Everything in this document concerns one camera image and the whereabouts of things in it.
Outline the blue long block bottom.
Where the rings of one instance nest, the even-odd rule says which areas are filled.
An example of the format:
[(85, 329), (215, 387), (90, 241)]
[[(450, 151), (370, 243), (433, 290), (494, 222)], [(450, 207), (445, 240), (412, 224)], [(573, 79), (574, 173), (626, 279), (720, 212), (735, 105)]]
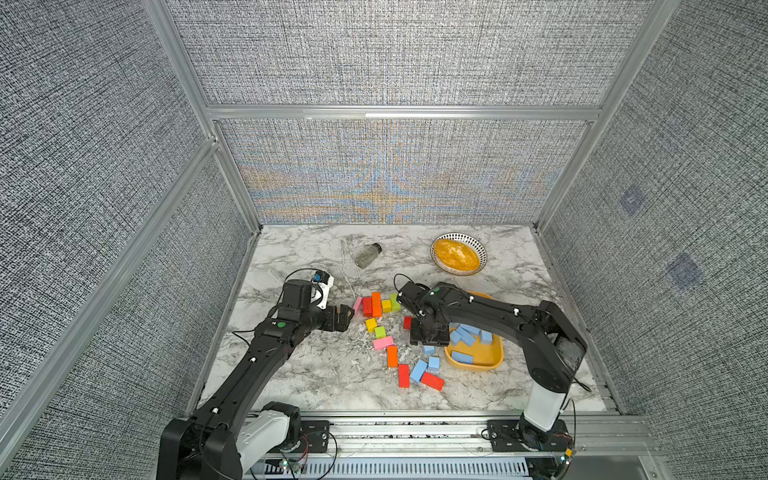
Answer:
[(424, 360), (418, 360), (410, 371), (410, 380), (420, 383), (423, 375), (426, 373), (428, 364)]

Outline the blue long block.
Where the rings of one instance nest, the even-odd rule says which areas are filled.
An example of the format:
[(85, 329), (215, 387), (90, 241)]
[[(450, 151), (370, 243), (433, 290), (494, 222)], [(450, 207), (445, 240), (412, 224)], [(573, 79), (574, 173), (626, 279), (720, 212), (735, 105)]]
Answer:
[(471, 326), (471, 325), (462, 324), (461, 328), (463, 330), (465, 330), (466, 332), (470, 333), (473, 336), (479, 336), (480, 332), (481, 332), (481, 330), (479, 328)]
[(424, 360), (418, 360), (410, 371), (410, 380), (420, 383), (423, 375), (426, 373), (428, 364)]

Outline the yellow plastic tray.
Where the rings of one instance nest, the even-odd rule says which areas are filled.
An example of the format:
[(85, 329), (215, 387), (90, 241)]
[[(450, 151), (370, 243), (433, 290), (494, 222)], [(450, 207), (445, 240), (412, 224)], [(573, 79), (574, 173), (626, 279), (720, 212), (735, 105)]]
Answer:
[(491, 371), (504, 360), (503, 340), (500, 336), (483, 330), (473, 336), (461, 328), (465, 323), (450, 323), (450, 343), (444, 348), (448, 363), (457, 369)]

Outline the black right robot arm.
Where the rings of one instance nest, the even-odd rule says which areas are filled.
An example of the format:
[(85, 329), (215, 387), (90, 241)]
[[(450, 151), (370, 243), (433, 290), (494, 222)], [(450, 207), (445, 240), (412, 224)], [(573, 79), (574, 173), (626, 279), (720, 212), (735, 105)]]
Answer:
[(550, 301), (517, 305), (484, 298), (456, 285), (407, 281), (398, 301), (412, 314), (410, 340), (447, 346), (449, 326), (464, 324), (515, 343), (533, 384), (516, 426), (518, 441), (542, 451), (556, 436), (555, 423), (587, 353), (587, 344), (560, 307)]

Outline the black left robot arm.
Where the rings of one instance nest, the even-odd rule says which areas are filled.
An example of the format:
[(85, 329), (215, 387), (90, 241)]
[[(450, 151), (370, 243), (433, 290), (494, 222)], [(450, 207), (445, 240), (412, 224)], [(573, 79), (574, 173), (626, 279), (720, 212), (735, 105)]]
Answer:
[(354, 316), (348, 305), (274, 306), (254, 329), (246, 353), (219, 389), (187, 418), (171, 420), (161, 434), (158, 479), (240, 479), (257, 460), (237, 445), (252, 405), (272, 376), (313, 331), (344, 332)]

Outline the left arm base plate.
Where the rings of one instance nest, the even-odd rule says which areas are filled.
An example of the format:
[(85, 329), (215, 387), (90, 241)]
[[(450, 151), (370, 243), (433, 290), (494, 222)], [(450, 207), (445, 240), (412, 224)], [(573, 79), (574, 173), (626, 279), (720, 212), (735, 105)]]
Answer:
[(269, 453), (326, 453), (330, 441), (331, 423), (325, 420), (301, 422), (299, 434), (289, 437), (281, 445), (269, 450)]

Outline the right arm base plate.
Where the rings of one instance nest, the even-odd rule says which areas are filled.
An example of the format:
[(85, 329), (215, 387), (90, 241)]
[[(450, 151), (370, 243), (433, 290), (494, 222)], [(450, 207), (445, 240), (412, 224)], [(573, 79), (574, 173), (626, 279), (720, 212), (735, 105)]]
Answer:
[(565, 453), (574, 446), (573, 435), (563, 420), (556, 420), (548, 432), (540, 432), (517, 419), (488, 420), (481, 436), (491, 443), (496, 453), (555, 452)]

